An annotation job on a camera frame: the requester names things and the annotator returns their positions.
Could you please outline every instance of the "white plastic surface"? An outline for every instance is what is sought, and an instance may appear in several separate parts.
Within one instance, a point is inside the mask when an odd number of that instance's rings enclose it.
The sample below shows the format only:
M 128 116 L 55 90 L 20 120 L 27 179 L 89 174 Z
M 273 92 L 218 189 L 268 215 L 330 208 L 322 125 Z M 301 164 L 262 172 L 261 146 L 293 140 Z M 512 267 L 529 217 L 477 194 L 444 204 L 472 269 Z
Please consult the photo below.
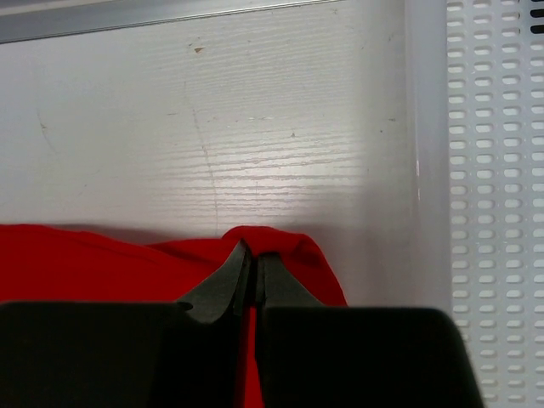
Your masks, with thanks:
M 425 3 L 407 14 L 399 0 L 346 0 L 0 46 L 0 222 L 135 242 L 268 224 L 314 237 L 352 304 L 447 309 L 447 157 L 425 151 L 446 123 L 423 114 L 445 115 L 445 1 Z M 410 131 L 405 22 L 439 31 L 409 50 Z M 433 54 L 438 101 L 419 86 Z
M 453 307 L 489 407 L 544 406 L 538 5 L 448 2 Z

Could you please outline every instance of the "red fabric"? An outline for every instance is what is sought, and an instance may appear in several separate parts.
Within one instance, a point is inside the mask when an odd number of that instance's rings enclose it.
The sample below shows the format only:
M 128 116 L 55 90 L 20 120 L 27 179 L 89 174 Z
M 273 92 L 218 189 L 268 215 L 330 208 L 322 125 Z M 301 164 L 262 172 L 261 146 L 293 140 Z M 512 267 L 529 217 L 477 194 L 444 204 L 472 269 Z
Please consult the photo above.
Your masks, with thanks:
M 346 304 L 317 245 L 306 235 L 237 227 L 222 239 L 136 246 L 88 232 L 0 225 L 0 302 L 8 300 L 173 301 L 198 285 L 243 239 L 253 256 L 279 252 L 285 266 L 321 302 Z M 245 407 L 262 407 L 249 319 Z

